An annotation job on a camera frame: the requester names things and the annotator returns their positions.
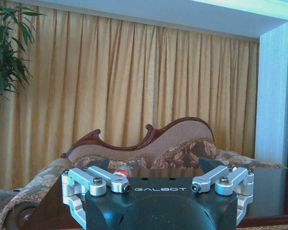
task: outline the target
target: logo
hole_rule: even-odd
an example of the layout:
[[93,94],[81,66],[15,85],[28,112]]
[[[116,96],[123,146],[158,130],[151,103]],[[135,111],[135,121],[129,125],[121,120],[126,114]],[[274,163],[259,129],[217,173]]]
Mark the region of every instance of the logo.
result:
[[187,188],[135,188],[136,192],[176,192],[176,191],[185,191]]

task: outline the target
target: white column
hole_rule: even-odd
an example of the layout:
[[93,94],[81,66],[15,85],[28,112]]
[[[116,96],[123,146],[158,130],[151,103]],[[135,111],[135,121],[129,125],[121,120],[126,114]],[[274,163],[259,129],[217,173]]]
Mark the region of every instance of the white column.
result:
[[288,23],[260,36],[255,158],[287,164]]

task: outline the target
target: carved wooden frame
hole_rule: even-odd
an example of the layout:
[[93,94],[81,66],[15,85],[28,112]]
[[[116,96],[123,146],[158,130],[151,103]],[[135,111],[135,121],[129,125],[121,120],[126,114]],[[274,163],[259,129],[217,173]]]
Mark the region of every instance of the carved wooden frame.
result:
[[169,123],[167,126],[161,128],[161,129],[156,129],[151,124],[147,124],[145,126],[145,128],[147,129],[147,134],[145,135],[143,140],[139,144],[134,145],[134,146],[130,146],[130,147],[117,147],[117,146],[113,146],[113,145],[109,145],[109,144],[105,143],[99,137],[99,134],[101,133],[100,129],[95,129],[94,131],[86,134],[85,136],[83,136],[82,138],[77,140],[66,153],[63,153],[61,155],[61,158],[67,158],[70,155],[70,153],[76,147],[81,146],[81,145],[100,145],[100,146],[106,147],[108,149],[121,150],[121,151],[138,150],[138,149],[144,148],[145,146],[149,145],[150,143],[155,141],[159,136],[164,134],[168,129],[170,129],[174,125],[176,125],[180,122],[183,122],[183,121],[199,121],[199,122],[203,123],[204,125],[206,125],[209,128],[209,130],[212,134],[212,137],[214,139],[211,127],[204,120],[197,118],[197,117],[183,117],[183,118],[179,118],[179,119]]

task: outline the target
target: gold curtain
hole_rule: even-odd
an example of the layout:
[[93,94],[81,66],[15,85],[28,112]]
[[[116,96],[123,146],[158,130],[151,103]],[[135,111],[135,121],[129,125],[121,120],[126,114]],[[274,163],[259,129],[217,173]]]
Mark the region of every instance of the gold curtain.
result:
[[22,187],[94,129],[116,146],[145,124],[207,121],[217,147],[253,157],[258,43],[36,8],[30,86],[2,100],[0,188]]

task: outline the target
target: bolt head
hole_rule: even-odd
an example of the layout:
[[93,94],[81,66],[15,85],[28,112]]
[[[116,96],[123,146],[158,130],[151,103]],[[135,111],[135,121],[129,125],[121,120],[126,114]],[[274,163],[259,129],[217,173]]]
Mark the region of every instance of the bolt head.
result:
[[131,185],[127,184],[123,187],[123,193],[128,193],[131,191]]
[[100,185],[102,184],[102,178],[100,176],[94,177],[93,179],[93,184],[94,185]]
[[198,184],[192,184],[191,190],[195,193],[198,193],[201,190],[201,187]]
[[229,179],[227,176],[222,176],[222,177],[220,177],[219,180],[220,180],[221,184],[228,184],[229,183]]

